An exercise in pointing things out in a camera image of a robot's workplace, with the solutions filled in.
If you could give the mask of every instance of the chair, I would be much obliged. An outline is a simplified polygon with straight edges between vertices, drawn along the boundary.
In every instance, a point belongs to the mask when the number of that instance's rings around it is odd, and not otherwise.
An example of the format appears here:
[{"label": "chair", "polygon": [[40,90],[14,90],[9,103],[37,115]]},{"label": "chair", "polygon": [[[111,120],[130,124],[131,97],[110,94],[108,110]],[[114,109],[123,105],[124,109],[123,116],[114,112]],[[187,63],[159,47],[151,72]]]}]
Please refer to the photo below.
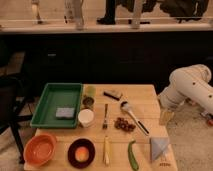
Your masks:
[{"label": "chair", "polygon": [[27,101],[27,96],[22,98],[22,100],[16,100],[20,84],[20,80],[16,77],[0,77],[0,134],[8,127],[11,128],[20,152],[20,163],[24,163],[23,144],[18,132],[20,127],[18,122],[30,120],[32,115],[19,116]]}]

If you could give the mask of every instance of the green vegetable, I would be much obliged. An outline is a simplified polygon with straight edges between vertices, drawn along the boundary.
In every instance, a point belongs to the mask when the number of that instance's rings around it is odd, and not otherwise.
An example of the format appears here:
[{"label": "green vegetable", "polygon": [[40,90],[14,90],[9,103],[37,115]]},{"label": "green vegetable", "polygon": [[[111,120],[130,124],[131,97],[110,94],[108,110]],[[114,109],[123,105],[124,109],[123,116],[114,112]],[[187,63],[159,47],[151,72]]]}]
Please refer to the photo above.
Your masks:
[{"label": "green vegetable", "polygon": [[130,165],[132,167],[132,169],[134,171],[137,171],[139,169],[139,165],[135,159],[135,156],[133,154],[133,151],[132,151],[132,144],[135,143],[135,140],[131,141],[128,145],[128,157],[129,157],[129,162],[130,162]]}]

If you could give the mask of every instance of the paper cup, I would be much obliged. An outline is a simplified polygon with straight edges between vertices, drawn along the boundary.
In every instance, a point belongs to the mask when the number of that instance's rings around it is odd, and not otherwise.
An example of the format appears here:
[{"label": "paper cup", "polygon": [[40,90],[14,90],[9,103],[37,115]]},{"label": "paper cup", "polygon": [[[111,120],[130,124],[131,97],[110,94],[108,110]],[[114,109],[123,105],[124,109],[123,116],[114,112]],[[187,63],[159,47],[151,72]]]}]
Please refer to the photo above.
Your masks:
[{"label": "paper cup", "polygon": [[78,114],[78,121],[83,127],[89,127],[94,120],[94,113],[90,109],[83,109]]}]

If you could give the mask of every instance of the small bottle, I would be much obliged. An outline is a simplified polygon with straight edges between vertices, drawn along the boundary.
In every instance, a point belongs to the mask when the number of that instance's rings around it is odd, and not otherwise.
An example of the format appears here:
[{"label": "small bottle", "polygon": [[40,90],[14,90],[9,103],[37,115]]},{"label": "small bottle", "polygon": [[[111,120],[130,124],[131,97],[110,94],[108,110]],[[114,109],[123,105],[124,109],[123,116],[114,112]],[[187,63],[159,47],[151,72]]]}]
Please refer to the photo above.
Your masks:
[{"label": "small bottle", "polygon": [[88,86],[85,89],[82,101],[84,108],[93,110],[95,91],[95,87],[93,86]]}]

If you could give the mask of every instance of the green tray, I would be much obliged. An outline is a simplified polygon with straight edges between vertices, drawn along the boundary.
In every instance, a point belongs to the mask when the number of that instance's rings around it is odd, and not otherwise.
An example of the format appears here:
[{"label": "green tray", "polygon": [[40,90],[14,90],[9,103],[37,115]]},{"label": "green tray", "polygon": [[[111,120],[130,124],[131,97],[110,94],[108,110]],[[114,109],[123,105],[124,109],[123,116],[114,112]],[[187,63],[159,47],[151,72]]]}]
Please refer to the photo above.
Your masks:
[{"label": "green tray", "polygon": [[[83,86],[81,83],[47,83],[30,125],[37,128],[75,128]],[[57,119],[58,107],[75,108],[73,119]]]}]

